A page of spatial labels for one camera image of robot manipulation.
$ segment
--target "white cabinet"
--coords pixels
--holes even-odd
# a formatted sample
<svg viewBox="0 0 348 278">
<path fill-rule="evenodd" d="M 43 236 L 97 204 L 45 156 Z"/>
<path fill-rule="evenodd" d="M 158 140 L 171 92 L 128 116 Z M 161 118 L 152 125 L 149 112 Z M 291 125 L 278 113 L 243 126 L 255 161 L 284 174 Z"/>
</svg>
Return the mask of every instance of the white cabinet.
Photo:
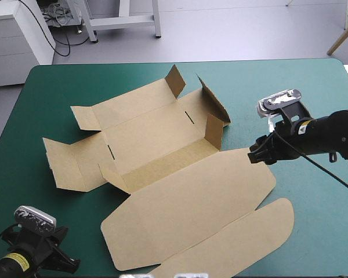
<svg viewBox="0 0 348 278">
<path fill-rule="evenodd" d="M 34 12 L 49 42 L 55 41 L 36 0 L 23 0 Z M 54 50 L 30 11 L 17 0 L 0 1 L 0 86 L 21 84 L 36 65 L 50 65 Z"/>
</svg>

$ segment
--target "green tabletop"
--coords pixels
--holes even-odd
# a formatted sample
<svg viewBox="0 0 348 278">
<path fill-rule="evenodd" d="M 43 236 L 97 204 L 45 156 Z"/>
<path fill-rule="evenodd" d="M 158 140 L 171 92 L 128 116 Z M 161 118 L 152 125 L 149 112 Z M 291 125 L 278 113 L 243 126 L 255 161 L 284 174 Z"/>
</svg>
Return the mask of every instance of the green tabletop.
<svg viewBox="0 0 348 278">
<path fill-rule="evenodd" d="M 284 89 L 299 89 L 303 103 L 315 118 L 348 109 L 348 76 L 338 60 L 176 65 L 187 82 L 184 94 L 200 87 L 198 74 L 226 107 L 232 124 L 225 128 L 223 150 L 249 147 L 266 134 L 267 120 L 258 117 L 256 103 Z M 70 228 L 61 247 L 81 259 L 78 276 L 120 274 L 111 260 L 100 224 L 128 195 L 110 184 L 89 193 L 56 189 L 42 137 L 73 143 L 90 136 L 93 132 L 78 128 L 71 105 L 93 105 L 128 92 L 163 78 L 171 66 L 172 63 L 35 67 L 0 138 L 0 232 L 13 223 L 13 212 L 19 205 L 34 206 L 55 216 L 58 226 Z M 348 182 L 345 160 L 339 158 L 330 164 L 328 155 L 314 158 Z M 279 197 L 290 199 L 295 226 L 281 248 L 241 275 L 348 275 L 348 190 L 303 159 L 278 162 L 270 169 L 277 185 L 263 204 Z M 6 244 L 0 243 L 0 257 L 5 248 Z"/>
</svg>

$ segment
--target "unfolded cardboard box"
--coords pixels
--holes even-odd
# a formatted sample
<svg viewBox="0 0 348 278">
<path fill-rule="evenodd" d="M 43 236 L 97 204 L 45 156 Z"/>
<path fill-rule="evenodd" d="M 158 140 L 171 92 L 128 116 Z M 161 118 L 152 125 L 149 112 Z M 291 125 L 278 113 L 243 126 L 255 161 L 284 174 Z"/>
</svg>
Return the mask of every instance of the unfolded cardboard box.
<svg viewBox="0 0 348 278">
<path fill-rule="evenodd" d="M 293 228 L 292 205 L 278 199 L 255 211 L 276 180 L 247 153 L 217 152 L 134 192 L 101 225 L 115 267 L 229 278 L 279 248 Z"/>
<path fill-rule="evenodd" d="M 131 194 L 101 225 L 119 270 L 161 264 L 156 278 L 228 278 L 291 233 L 288 200 L 255 211 L 276 181 L 266 165 L 250 164 L 247 149 L 220 151 L 230 118 L 200 83 L 179 98 L 185 83 L 173 66 L 151 84 L 72 107 L 81 129 L 100 132 L 71 145 L 44 138 L 58 188 L 109 182 Z"/>
<path fill-rule="evenodd" d="M 174 65 L 151 84 L 71 107 L 81 129 L 100 132 L 71 145 L 43 139 L 57 187 L 86 192 L 108 180 L 132 193 L 218 152 L 230 118 L 200 82 L 178 98 L 185 82 Z"/>
</svg>

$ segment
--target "gray floor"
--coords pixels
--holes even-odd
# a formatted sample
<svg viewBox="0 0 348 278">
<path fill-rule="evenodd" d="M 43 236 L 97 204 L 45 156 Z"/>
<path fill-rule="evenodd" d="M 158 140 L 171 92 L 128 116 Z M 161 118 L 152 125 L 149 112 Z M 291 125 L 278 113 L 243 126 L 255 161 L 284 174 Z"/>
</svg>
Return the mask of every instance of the gray floor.
<svg viewBox="0 0 348 278">
<path fill-rule="evenodd" d="M 99 43 L 72 48 L 54 64 L 145 63 L 327 57 L 343 32 L 345 0 L 160 0 L 163 36 L 150 27 L 100 31 Z M 131 13 L 151 10 L 150 0 L 132 0 Z M 118 1 L 89 0 L 94 17 L 116 14 Z M 67 32 L 71 43 L 86 32 Z M 64 40 L 54 30 L 55 38 Z M 58 46 L 65 53 L 67 48 Z M 348 64 L 348 40 L 335 53 Z M 21 86 L 0 87 L 0 134 Z"/>
</svg>

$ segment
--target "yellow label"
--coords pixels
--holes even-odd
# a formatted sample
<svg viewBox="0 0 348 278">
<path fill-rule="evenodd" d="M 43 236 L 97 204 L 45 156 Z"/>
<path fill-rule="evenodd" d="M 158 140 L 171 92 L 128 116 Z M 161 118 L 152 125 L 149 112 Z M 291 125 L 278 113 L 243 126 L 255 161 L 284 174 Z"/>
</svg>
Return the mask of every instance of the yellow label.
<svg viewBox="0 0 348 278">
<path fill-rule="evenodd" d="M 28 263 L 28 261 L 26 260 L 26 258 L 24 258 L 21 254 L 18 253 L 9 253 L 8 255 L 6 255 L 4 258 L 8 258 L 8 259 L 13 259 L 15 260 L 22 268 L 23 272 L 25 272 L 27 269 L 30 268 L 30 264 Z"/>
<path fill-rule="evenodd" d="M 307 120 L 300 125 L 299 130 L 298 130 L 298 135 L 304 134 L 306 132 L 307 126 L 311 121 L 312 120 Z"/>
</svg>

